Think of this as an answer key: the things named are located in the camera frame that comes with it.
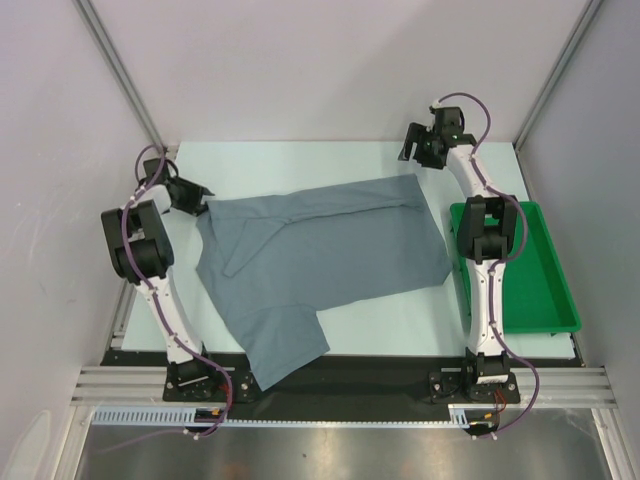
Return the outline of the grey-blue t shirt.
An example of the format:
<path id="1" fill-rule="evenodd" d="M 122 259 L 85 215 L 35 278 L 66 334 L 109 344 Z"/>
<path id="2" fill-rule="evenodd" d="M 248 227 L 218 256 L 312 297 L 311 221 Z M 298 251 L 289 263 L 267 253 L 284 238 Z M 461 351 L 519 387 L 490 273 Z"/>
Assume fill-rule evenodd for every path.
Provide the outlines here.
<path id="1" fill-rule="evenodd" d="M 415 175 L 210 201 L 197 273 L 269 389 L 329 350 L 318 313 L 441 285 L 452 264 Z"/>

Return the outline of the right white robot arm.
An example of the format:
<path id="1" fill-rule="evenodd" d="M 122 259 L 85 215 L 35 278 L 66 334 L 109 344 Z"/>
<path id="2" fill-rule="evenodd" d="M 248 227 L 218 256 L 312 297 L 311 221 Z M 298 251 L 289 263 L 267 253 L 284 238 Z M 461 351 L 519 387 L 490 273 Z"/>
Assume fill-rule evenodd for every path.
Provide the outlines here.
<path id="1" fill-rule="evenodd" d="M 514 247 L 519 205 L 500 192 L 476 153 L 473 135 L 459 115 L 437 112 L 430 127 L 411 123 L 399 159 L 426 168 L 447 169 L 466 196 L 456 234 L 458 254 L 466 261 L 471 286 L 471 331 L 463 393 L 484 401 L 508 381 L 509 355 L 503 328 L 503 283 Z"/>

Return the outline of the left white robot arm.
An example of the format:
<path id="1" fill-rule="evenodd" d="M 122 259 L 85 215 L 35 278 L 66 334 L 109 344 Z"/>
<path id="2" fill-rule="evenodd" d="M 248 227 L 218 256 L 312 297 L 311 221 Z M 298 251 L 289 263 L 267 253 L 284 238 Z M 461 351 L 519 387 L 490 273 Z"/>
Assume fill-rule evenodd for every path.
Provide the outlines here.
<path id="1" fill-rule="evenodd" d="M 179 176 L 153 185 L 143 182 L 121 208 L 101 214 L 111 264 L 116 274 L 133 285 L 151 310 L 162 332 L 168 365 L 189 371 L 185 388 L 199 400 L 213 398 L 219 374 L 195 367 L 205 347 L 195 333 L 173 278 L 174 251 L 162 215 L 172 209 L 198 217 L 207 212 L 209 189 Z"/>

